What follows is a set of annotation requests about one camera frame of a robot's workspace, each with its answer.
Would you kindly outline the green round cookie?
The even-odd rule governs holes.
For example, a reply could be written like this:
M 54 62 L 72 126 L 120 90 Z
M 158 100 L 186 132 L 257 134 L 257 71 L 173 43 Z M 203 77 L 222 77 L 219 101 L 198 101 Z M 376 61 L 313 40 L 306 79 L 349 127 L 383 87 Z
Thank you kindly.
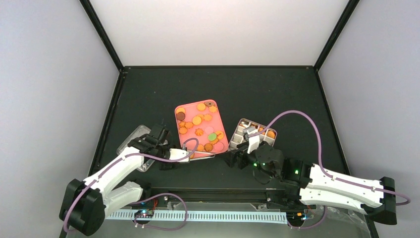
M 208 135 L 208 140 L 209 141 L 215 141 L 217 139 L 217 134 L 216 133 L 211 133 Z

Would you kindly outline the orange rosette butter cookie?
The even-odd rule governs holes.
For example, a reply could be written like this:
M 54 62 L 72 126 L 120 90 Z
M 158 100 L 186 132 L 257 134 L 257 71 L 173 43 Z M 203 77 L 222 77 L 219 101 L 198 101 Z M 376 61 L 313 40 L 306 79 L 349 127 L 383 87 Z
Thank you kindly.
M 197 128 L 197 129 L 195 130 L 195 135 L 196 135 L 196 136 L 202 136 L 203 134 L 204 134 L 203 129 L 201 129 L 201 128 Z

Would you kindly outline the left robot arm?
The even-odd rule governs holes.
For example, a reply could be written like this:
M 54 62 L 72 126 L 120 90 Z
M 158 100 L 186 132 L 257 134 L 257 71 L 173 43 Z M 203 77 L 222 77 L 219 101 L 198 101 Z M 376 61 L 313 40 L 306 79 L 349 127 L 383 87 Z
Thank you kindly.
M 66 187 L 59 218 L 65 232 L 94 234 L 104 220 L 131 203 L 151 194 L 151 184 L 139 179 L 119 184 L 145 162 L 144 154 L 169 159 L 169 130 L 162 125 L 137 127 L 119 146 L 117 157 L 84 180 Z

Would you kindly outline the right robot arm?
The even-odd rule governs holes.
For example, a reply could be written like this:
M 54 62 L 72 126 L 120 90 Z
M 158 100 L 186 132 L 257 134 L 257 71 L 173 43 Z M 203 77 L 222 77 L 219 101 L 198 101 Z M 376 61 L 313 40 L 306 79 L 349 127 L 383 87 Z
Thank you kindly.
M 395 191 L 395 181 L 389 177 L 379 180 L 356 178 L 334 171 L 322 171 L 320 165 L 285 157 L 281 150 L 261 143 L 252 152 L 244 143 L 242 148 L 224 152 L 221 157 L 229 167 L 254 170 L 296 187 L 282 193 L 283 203 L 290 208 L 298 204 L 344 208 L 368 216 L 385 225 L 396 225 L 396 198 L 386 190 Z

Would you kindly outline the pink round cookie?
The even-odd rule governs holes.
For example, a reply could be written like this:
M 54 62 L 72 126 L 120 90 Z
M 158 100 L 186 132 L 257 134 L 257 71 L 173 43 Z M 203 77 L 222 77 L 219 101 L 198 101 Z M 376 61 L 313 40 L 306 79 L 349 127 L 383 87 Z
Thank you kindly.
M 215 152 L 220 152 L 224 150 L 224 144 L 222 142 L 217 142 L 216 144 L 213 145 L 213 150 Z
M 207 126 L 204 131 L 206 134 L 211 134 L 214 133 L 214 128 L 212 126 Z

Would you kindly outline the red marked dotted cracker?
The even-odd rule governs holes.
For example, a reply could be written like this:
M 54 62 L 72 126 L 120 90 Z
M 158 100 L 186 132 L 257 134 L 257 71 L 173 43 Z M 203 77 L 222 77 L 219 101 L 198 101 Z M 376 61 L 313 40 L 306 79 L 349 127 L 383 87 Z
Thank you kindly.
M 216 131 L 215 134 L 217 135 L 218 140 L 222 140 L 224 138 L 224 132 L 221 130 Z

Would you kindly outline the chocolate chip cookie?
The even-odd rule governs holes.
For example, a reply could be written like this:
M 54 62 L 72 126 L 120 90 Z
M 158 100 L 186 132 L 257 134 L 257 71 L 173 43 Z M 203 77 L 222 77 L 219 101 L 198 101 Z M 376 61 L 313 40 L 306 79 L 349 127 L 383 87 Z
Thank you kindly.
M 211 151 L 213 150 L 213 145 L 212 145 L 211 143 L 206 143 L 206 144 L 204 145 L 204 150 L 205 150 L 206 152 L 211 152 Z

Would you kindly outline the white divided cookie tin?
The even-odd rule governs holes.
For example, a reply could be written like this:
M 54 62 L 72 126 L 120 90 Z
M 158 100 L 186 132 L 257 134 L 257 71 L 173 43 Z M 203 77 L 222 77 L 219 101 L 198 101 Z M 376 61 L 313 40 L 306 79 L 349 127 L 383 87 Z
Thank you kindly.
M 258 133 L 260 138 L 260 142 L 267 142 L 270 146 L 275 144 L 275 140 L 277 137 L 277 132 L 272 129 L 266 129 L 265 125 L 260 123 L 248 120 L 248 119 L 241 119 L 239 120 L 234 133 L 229 141 L 228 150 L 235 150 L 238 148 L 239 144 L 246 142 L 247 140 L 244 137 L 244 134 L 255 134 Z

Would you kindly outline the pink cookie tray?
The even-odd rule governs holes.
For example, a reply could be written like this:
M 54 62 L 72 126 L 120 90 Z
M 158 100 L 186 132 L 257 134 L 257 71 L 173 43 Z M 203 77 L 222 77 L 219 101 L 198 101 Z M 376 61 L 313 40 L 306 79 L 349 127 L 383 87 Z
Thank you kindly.
M 191 160 L 209 159 L 228 150 L 227 135 L 215 100 L 177 106 L 174 110 L 181 146 L 189 151 L 196 145 Z

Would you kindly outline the left base circuit board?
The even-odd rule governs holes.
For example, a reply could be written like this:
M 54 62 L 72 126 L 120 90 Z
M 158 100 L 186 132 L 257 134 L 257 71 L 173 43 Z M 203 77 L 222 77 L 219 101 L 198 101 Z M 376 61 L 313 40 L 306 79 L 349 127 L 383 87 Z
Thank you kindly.
M 154 213 L 154 210 L 138 210 L 134 213 L 134 219 L 152 219 Z

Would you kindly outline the base circuit board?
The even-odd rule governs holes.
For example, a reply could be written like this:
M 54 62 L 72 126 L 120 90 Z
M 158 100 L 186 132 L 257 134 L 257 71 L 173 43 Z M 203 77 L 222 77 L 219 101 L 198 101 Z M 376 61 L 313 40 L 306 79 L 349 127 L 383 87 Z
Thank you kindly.
M 138 210 L 134 213 L 134 219 L 152 219 L 154 213 L 154 210 Z
M 313 214 L 307 214 L 305 212 L 297 212 L 297 213 L 286 213 L 286 217 L 288 220 L 291 220 L 291 221 L 305 221 L 308 219 L 312 219 L 314 216 Z

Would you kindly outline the dark chocolate round cookie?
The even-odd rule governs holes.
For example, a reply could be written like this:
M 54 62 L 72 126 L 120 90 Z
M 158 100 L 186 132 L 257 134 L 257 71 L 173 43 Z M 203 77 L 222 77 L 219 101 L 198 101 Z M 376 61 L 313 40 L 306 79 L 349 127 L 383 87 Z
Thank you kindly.
M 185 115 L 184 112 L 178 112 L 176 114 L 176 119 L 179 120 L 179 121 L 184 121 L 185 120 L 185 117 L 186 117 L 186 115 Z

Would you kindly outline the orange flower cookie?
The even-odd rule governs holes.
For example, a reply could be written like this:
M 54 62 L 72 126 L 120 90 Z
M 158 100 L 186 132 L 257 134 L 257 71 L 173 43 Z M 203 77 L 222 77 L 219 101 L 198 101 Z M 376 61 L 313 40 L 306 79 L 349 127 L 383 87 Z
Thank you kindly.
M 213 105 L 213 106 L 210 106 L 210 107 L 209 107 L 209 112 L 211 112 L 211 113 L 216 113 L 217 111 L 218 111 L 217 106 Z

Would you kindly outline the large round sandwich cookie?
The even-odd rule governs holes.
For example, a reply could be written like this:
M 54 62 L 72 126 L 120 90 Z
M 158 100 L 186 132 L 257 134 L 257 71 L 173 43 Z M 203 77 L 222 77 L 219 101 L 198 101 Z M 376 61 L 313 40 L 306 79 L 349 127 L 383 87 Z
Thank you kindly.
M 193 125 L 200 125 L 202 123 L 202 120 L 203 120 L 202 117 L 194 116 L 192 118 L 192 123 L 193 123 Z

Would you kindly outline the brown flower jam cookie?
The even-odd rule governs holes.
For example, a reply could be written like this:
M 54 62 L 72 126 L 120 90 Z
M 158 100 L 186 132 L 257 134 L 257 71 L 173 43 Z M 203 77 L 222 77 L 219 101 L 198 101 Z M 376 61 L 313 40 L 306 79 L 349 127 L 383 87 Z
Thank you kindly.
M 204 104 L 205 104 L 207 107 L 212 107 L 212 106 L 214 106 L 214 102 L 212 102 L 212 101 L 206 101 L 206 102 L 204 102 Z

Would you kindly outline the round orange cracker cookie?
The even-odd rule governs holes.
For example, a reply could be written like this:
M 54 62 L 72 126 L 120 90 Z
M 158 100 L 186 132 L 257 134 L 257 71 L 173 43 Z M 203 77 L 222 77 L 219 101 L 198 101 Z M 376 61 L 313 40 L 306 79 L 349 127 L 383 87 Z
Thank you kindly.
M 198 111 L 205 111 L 207 106 L 204 103 L 199 103 L 197 104 L 196 108 Z

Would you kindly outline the right base circuit board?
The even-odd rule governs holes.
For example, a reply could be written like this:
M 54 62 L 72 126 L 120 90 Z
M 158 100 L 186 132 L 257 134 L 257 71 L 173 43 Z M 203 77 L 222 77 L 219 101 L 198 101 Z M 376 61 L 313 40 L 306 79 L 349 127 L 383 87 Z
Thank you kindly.
M 305 221 L 308 219 L 312 219 L 314 216 L 313 214 L 307 214 L 305 212 L 297 212 L 297 213 L 286 213 L 286 217 L 288 220 L 291 220 L 291 221 Z

